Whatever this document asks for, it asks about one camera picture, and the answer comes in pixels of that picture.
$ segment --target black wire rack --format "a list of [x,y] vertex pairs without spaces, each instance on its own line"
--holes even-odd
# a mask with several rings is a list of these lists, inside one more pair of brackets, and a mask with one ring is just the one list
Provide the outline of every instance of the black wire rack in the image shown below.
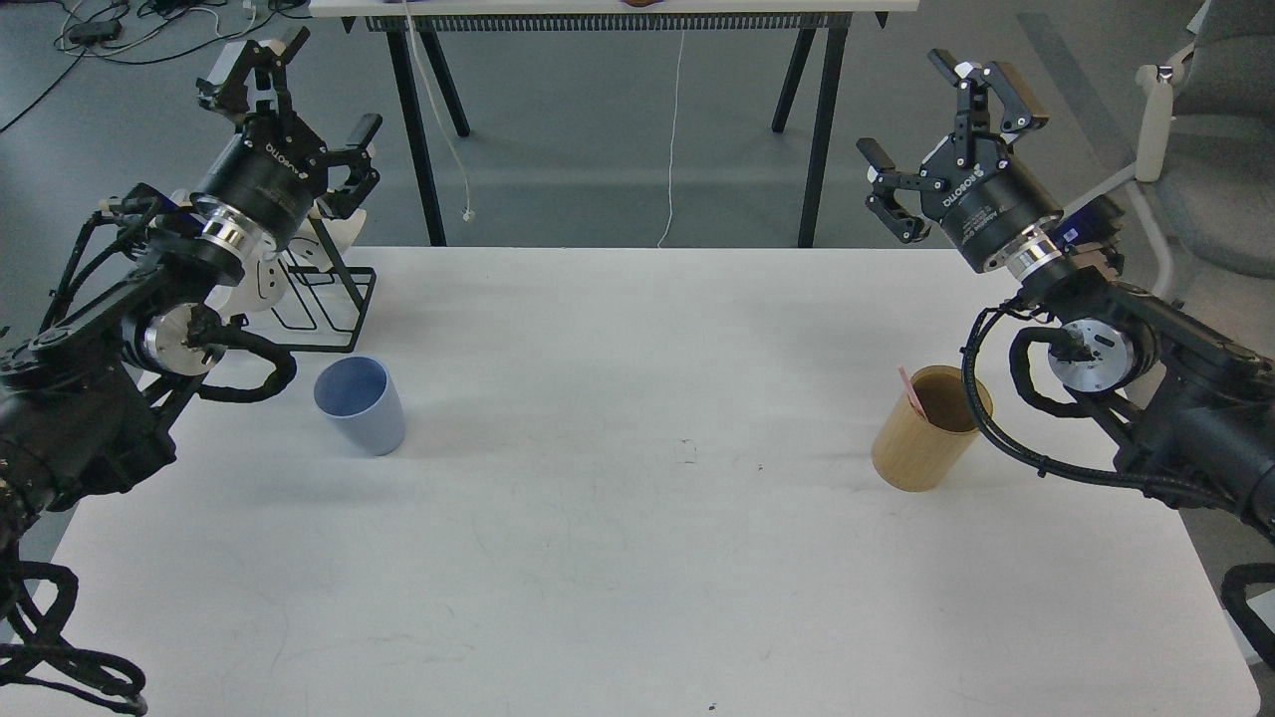
[[[311,217],[310,226],[332,268],[310,265],[291,249],[282,253],[277,265],[288,285],[283,299],[268,313],[242,316],[240,323],[288,351],[349,353],[358,344],[367,319],[376,270],[347,267],[323,221]],[[273,325],[266,316],[274,319]]]

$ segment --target cup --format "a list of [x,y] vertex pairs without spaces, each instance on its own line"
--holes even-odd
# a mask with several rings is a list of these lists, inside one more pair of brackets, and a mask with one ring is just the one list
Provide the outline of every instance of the cup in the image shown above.
[[315,406],[370,455],[385,455],[403,443],[403,406],[376,358],[347,356],[324,369],[315,380]]
[[[978,426],[965,403],[960,369],[926,366],[912,375],[912,387],[926,416],[903,392],[872,441],[872,466],[894,487],[922,492],[942,482],[978,438]],[[978,395],[991,413],[992,398],[982,383]]]

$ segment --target bamboo cup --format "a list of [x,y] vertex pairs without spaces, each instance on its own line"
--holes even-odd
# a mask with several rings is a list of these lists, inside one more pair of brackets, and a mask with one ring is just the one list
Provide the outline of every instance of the bamboo cup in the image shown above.
[[[978,438],[978,427],[965,404],[960,369],[926,366],[912,375],[912,385],[928,420],[901,392],[872,441],[872,466],[894,487],[921,492],[943,480]],[[978,394],[991,413],[992,398],[982,383]]]

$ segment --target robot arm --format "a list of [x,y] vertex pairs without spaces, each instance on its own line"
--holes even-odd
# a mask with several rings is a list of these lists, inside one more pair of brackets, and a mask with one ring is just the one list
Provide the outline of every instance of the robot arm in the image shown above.
[[[329,152],[292,110],[284,68],[307,36],[301,28],[278,45],[227,45],[198,89],[200,105],[231,119],[235,135],[193,194],[194,205],[138,185],[94,212],[40,334],[0,356],[9,392],[0,402],[0,619],[22,638],[0,644],[0,685],[54,686],[115,712],[145,712],[140,670],[60,637],[75,601],[74,574],[19,561],[18,541],[42,512],[125,492],[173,462],[168,430],[194,397],[263,401],[296,374],[287,350],[223,323],[207,302],[214,288],[238,285],[263,255],[283,251],[312,207],[344,219],[379,181],[368,152],[377,115],[366,115],[347,145]],[[329,170],[338,167],[349,177],[329,189]],[[80,268],[92,233],[106,225],[120,227],[115,241]],[[133,270],[68,315],[84,279],[116,253],[135,263]],[[231,350],[265,358],[272,374],[252,389],[207,385]],[[126,365],[157,378],[139,388]],[[26,579],[52,582],[54,603],[37,605]],[[105,697],[32,677],[41,662]]]
[[[1096,421],[1118,447],[1116,471],[1067,466],[1010,439],[974,390],[975,421],[997,448],[1038,472],[1136,487],[1170,506],[1235,513],[1275,540],[1275,365],[1135,286],[1117,281],[1108,239],[1118,211],[1105,198],[1063,219],[1062,209],[1014,156],[1012,143],[1047,121],[1007,64],[958,64],[941,50],[931,60],[958,91],[951,134],[917,174],[896,171],[870,138],[858,148],[871,165],[866,204],[900,241],[926,236],[926,219],[895,198],[921,194],[936,222],[975,272],[1007,268],[1021,283],[1006,305],[984,311],[964,348],[966,385],[982,338],[996,319],[1049,316],[1060,324],[1019,332],[1010,365],[1033,407]],[[993,125],[988,96],[1005,107]],[[1046,343],[1049,365],[1072,403],[1037,393],[1028,347]],[[1145,408],[1118,390],[1163,364],[1167,378]]]

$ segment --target black table leg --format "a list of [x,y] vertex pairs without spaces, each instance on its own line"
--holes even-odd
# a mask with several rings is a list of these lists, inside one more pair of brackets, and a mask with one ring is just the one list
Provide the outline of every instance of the black table leg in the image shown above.
[[788,125],[788,112],[793,108],[793,98],[797,97],[797,85],[801,84],[802,71],[806,69],[806,59],[810,57],[810,46],[815,43],[813,29],[797,31],[797,45],[793,47],[792,60],[788,61],[788,75],[784,78],[784,88],[779,92],[779,105],[775,107],[775,119],[770,120],[770,131],[783,133]]
[[412,149],[412,166],[416,168],[416,185],[421,193],[421,208],[425,209],[425,227],[430,235],[430,245],[446,246],[442,214],[439,212],[439,191],[433,186],[430,147],[425,143],[425,122],[421,121],[421,98],[416,93],[416,78],[412,75],[412,60],[408,56],[407,33],[386,32],[385,41],[390,46],[394,83],[398,84],[399,105],[403,107],[403,124],[407,128],[408,147]]
[[456,84],[451,82],[451,70],[448,68],[448,59],[442,56],[442,45],[439,42],[439,33],[432,29],[422,29],[421,42],[425,45],[425,54],[430,56],[430,68],[439,80],[439,89],[442,91],[442,101],[448,105],[448,114],[451,115],[451,124],[456,128],[456,135],[469,137],[469,120],[465,119],[465,110],[460,106],[460,96],[456,94]]
[[827,29],[827,48],[824,51],[824,77],[819,84],[819,106],[815,110],[815,138],[810,149],[810,168],[806,172],[806,202],[801,209],[801,228],[797,246],[815,246],[815,223],[819,221],[819,200],[824,194],[824,170],[827,167],[827,145],[833,138],[833,112],[836,110],[836,88],[841,80],[841,59],[845,56],[848,27]]

